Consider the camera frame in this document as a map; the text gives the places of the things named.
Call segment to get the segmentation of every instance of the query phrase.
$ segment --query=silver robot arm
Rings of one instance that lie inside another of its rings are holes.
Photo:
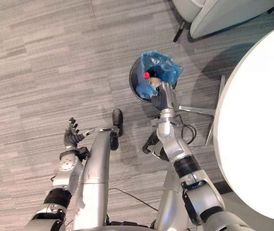
[[[152,97],[151,101],[161,111],[157,137],[180,178],[185,208],[191,221],[203,225],[204,231],[252,231],[236,215],[225,211],[221,195],[182,138],[181,124],[174,118],[175,97],[169,83],[161,82],[159,95]]]
[[[85,136],[78,134],[74,124],[75,120],[71,118],[68,122],[68,128],[65,130],[64,145],[65,152],[60,154],[60,166],[56,176],[53,179],[52,189],[46,196],[43,204],[28,222],[25,231],[64,231],[65,215],[74,194],[80,173],[83,170],[82,160],[89,155],[86,147],[77,148],[77,144]]]

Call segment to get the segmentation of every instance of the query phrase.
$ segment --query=red bottle cap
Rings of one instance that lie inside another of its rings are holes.
[[[144,78],[145,78],[145,79],[148,79],[148,78],[150,78],[150,73],[148,73],[148,72],[145,72],[145,73],[144,73]]]

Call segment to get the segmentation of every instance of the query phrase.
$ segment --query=black cable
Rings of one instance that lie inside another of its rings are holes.
[[[73,220],[71,220],[67,225],[65,225],[65,228],[66,228],[71,222],[73,222]]]
[[[185,129],[185,128],[188,128],[188,129],[191,131],[191,133],[192,133],[192,138],[191,138],[191,140],[187,143],[187,144],[191,144],[191,143],[195,140],[195,138],[196,138],[196,128],[195,128],[194,126],[190,125],[190,124],[184,124],[183,119],[182,119],[182,116],[181,116],[180,114],[177,114],[174,118],[176,118],[176,117],[179,117],[179,118],[180,118],[180,121],[181,121],[181,124],[182,124],[182,137],[183,137],[183,132],[184,132],[184,129]]]
[[[124,193],[124,194],[126,194],[126,195],[128,195],[128,196],[131,196],[131,197],[135,198],[136,200],[142,202],[143,204],[149,206],[149,207],[152,208],[153,210],[158,211],[158,209],[156,209],[156,208],[150,206],[148,203],[144,202],[143,200],[139,199],[138,197],[135,197],[134,195],[131,195],[131,194],[128,193],[128,192],[124,192],[123,190],[118,189],[118,188],[111,188],[111,189],[109,189],[109,190],[119,190],[120,192],[122,192],[122,193]]]
[[[56,177],[56,175],[54,175],[53,177],[50,178],[50,180],[53,182],[53,179]]]
[[[128,192],[124,192],[123,190],[118,189],[118,188],[111,188],[111,189],[109,189],[109,190],[113,190],[113,189],[119,190],[120,192],[122,192],[122,193],[124,193],[124,194],[126,194],[126,195],[128,195],[128,196],[131,196],[131,197],[135,198],[136,200],[142,202],[143,204],[149,206],[149,207],[152,208],[153,210],[158,211],[158,209],[156,209],[156,208],[150,206],[148,203],[144,202],[143,200],[140,200],[139,198],[135,197],[134,195],[129,194]]]

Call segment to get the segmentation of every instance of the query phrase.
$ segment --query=white chair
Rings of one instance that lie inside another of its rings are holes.
[[[174,42],[191,23],[190,36],[195,39],[253,18],[274,6],[274,0],[172,0],[183,23]]]

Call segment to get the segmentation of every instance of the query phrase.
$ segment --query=white table top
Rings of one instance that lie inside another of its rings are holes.
[[[234,192],[274,218],[274,31],[231,74],[216,110],[214,146]]]

